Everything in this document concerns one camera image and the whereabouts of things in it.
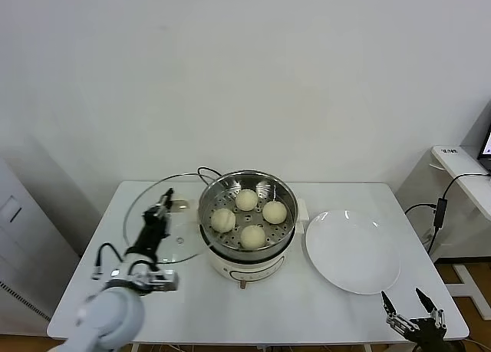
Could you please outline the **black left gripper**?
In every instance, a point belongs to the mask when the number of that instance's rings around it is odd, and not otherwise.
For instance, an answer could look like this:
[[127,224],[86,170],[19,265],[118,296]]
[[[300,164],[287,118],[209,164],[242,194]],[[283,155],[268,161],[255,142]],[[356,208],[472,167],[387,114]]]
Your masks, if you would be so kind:
[[141,235],[144,239],[161,240],[170,235],[169,218],[166,212],[169,212],[173,206],[173,194],[174,190],[168,189],[160,197],[160,203],[150,206],[143,213],[144,226]]

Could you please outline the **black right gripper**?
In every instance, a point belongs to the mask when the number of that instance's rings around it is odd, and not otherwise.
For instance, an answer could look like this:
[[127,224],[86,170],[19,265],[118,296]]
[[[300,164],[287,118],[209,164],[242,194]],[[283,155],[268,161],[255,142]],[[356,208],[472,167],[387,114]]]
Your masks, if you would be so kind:
[[382,291],[381,297],[387,314],[387,324],[395,331],[402,331],[405,339],[416,344],[443,344],[443,338],[447,332],[443,309],[438,309],[430,297],[419,288],[416,288],[416,293],[430,317],[403,319],[397,314],[389,297]]

